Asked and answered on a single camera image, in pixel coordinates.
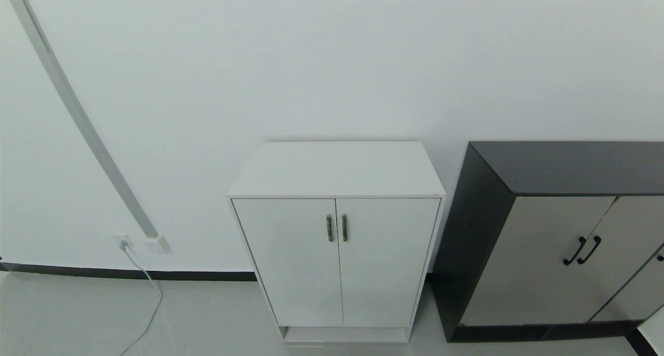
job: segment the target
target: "black handle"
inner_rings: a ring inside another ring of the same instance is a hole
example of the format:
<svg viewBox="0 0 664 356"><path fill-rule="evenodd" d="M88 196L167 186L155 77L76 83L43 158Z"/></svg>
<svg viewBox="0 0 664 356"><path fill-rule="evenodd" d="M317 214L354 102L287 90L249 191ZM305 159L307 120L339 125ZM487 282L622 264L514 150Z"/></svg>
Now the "black handle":
<svg viewBox="0 0 664 356"><path fill-rule="evenodd" d="M585 259L581 259L581 257L579 257L579 259L577 259L576 262L578 262L579 264L585 264L588 261L588 259L590 259L590 257L592 256L592 253L595 252L595 250L597 250L597 247L600 246L600 243L602 243L602 238L600 238L600 236L595 236L593 240L595 241L595 245L592 247L592 250L590 250L590 254L588 254L588 256L586 256Z"/></svg>
<svg viewBox="0 0 664 356"><path fill-rule="evenodd" d="M586 242L588 242L588 240L586 240L586 238L580 236L579 237L579 242L581 242L581 245L579 245L579 249L576 250L576 252L574 253L574 256L572 256L571 259L564 259L562 261L563 264L569 265L569 264L573 263L574 259L576 259L576 257L579 255L579 252L581 252L581 250L583 250L583 246L586 245Z"/></svg>
<svg viewBox="0 0 664 356"><path fill-rule="evenodd" d="M348 242L348 224L346 222L346 214L341 215L341 233L343 235L344 242Z"/></svg>

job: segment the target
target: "black cabinet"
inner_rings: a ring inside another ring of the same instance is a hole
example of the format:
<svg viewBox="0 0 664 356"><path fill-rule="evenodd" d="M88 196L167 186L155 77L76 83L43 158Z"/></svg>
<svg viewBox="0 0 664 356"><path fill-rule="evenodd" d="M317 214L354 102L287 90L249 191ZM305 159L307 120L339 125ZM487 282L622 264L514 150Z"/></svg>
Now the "black cabinet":
<svg viewBox="0 0 664 356"><path fill-rule="evenodd" d="M448 341L614 336L645 320L664 304L664 285L637 279L664 243L662 168L664 143L469 143L430 279Z"/></svg>

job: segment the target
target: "black baseboard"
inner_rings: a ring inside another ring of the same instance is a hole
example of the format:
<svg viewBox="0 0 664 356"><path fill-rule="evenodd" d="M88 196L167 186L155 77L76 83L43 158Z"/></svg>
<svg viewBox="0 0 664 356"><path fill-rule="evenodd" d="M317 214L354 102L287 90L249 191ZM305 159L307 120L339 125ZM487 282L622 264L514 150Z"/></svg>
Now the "black baseboard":
<svg viewBox="0 0 664 356"><path fill-rule="evenodd" d="M460 326L454 331L450 343L525 342L539 341L550 325L533 326Z"/></svg>
<svg viewBox="0 0 664 356"><path fill-rule="evenodd" d="M637 320L560 325L459 326L449 336L448 342L562 341L569 339L628 337L628 335L638 331L636 328L642 322L642 320Z"/></svg>
<svg viewBox="0 0 664 356"><path fill-rule="evenodd" d="M545 340L626 337L641 325L642 322L643 320L635 320L555 325L546 335Z"/></svg>
<svg viewBox="0 0 664 356"><path fill-rule="evenodd" d="M122 278L126 280L147 280L140 270L69 268L64 266L25 265L0 263L2 271L21 273L54 274L57 276ZM253 271L148 271L154 280L160 281L239 281L254 282Z"/></svg>
<svg viewBox="0 0 664 356"><path fill-rule="evenodd" d="M638 329L626 335L625 338L627 338L627 341L638 356L657 356L657 352L650 346L650 343L648 343Z"/></svg>

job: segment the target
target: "cabinet base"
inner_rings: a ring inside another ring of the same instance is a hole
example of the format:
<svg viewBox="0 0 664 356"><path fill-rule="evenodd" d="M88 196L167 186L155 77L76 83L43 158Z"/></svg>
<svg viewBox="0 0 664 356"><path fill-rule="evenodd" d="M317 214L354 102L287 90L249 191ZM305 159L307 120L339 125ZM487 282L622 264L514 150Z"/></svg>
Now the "cabinet base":
<svg viewBox="0 0 664 356"><path fill-rule="evenodd" d="M450 343L558 341L602 337L624 337L643 320L569 323L525 326L461 326L449 337Z"/></svg>
<svg viewBox="0 0 664 356"><path fill-rule="evenodd" d="M280 327L285 342L407 343L406 327Z"/></svg>

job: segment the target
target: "wall trim strip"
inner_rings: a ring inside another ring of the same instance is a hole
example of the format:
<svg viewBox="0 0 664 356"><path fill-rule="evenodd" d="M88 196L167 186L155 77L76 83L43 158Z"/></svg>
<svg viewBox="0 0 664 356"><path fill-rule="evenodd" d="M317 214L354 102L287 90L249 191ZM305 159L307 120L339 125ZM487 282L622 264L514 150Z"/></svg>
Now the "wall trim strip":
<svg viewBox="0 0 664 356"><path fill-rule="evenodd" d="M90 150L92 150L95 158L97 158L99 165L101 165L104 172L106 172L106 176L108 176L113 187L118 191L118 194L130 210L133 218L136 219L136 222L143 230L143 233L145 233L145 236L147 236L147 238L157 238L157 236L159 236L157 230L152 225L152 222L150 222L150 219L147 217L147 214L145 214L145 211L139 204L133 192L131 192L129 185L119 171L118 166L116 166L113 158L108 153L108 150L106 150L106 146L104 146L104 143L99 137L99 134L97 134L94 126L92 126L92 122L88 119L88 115L85 113L85 110L83 110L80 101L78 101L74 89L71 84L69 84L69 80L64 74L64 70L62 70L53 49L48 43L44 31L39 25L39 21L30 6L30 2L28 2L28 0L9 1L11 2L12 7L14 7L14 11L16 11L31 44L33 44L33 48L35 48L35 52L46 70L48 78L50 78L50 81L62 99L62 103L64 103L64 107L67 108L67 111L74 120L76 127L78 127L78 130L86 143L88 143Z"/></svg>

